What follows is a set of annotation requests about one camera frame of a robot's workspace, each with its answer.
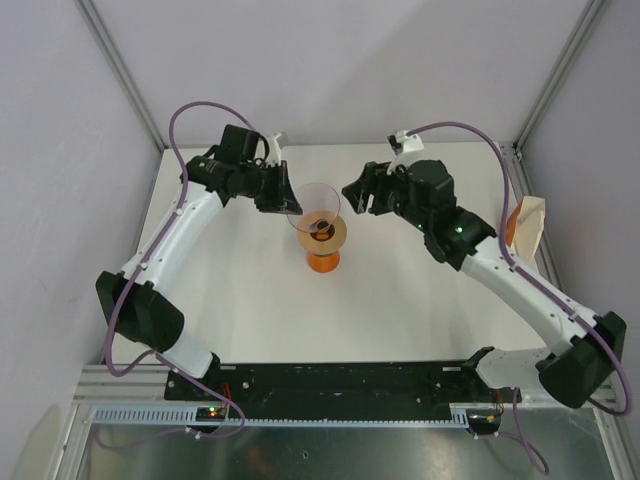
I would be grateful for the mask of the orange glass carafe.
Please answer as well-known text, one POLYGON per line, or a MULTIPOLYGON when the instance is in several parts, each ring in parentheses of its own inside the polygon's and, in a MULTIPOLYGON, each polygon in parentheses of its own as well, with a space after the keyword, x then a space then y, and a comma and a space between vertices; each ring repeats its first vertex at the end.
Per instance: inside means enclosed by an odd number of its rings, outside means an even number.
POLYGON ((308 266, 314 272, 322 274, 334 271, 338 267, 340 259, 340 252, 338 250, 327 255, 317 255, 308 252, 306 256, 308 266))

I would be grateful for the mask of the wooden dripper ring holder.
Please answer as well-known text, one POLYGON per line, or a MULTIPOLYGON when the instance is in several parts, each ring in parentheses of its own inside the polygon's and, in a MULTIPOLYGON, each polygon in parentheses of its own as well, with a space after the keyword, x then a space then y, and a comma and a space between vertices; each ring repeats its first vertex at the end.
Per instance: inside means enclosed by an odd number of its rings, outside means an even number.
POLYGON ((345 243, 347 227, 340 215, 316 210, 304 215, 297 226, 298 242, 309 253, 327 256, 345 243))

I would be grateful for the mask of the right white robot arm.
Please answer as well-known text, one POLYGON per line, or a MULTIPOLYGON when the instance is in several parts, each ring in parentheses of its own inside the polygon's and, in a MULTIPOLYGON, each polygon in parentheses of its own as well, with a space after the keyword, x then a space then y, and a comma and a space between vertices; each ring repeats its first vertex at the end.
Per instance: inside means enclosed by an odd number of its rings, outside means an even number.
POLYGON ((580 408, 613 373, 625 322, 570 300, 502 247, 488 223, 458 205, 441 161, 420 160, 394 173, 368 162, 342 194, 357 214, 394 213, 417 228, 436 261, 488 288, 543 340, 542 349, 485 350, 461 376, 469 399, 484 401, 499 388, 543 388, 562 405, 580 408))

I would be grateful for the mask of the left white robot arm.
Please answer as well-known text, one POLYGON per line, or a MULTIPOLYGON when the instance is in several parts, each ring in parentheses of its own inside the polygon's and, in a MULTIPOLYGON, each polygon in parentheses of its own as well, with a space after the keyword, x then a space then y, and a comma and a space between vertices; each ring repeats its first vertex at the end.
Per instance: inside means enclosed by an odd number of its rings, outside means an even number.
POLYGON ((184 314, 171 302, 171 285, 188 254, 227 203, 244 197, 258 211, 299 214, 302 208, 282 158, 282 133, 265 137, 228 125, 219 144, 181 163, 180 189, 162 224, 118 273, 104 271, 96 291, 108 335, 121 335, 159 354, 185 372, 197 398, 214 397, 220 374, 216 356, 189 333, 184 314))

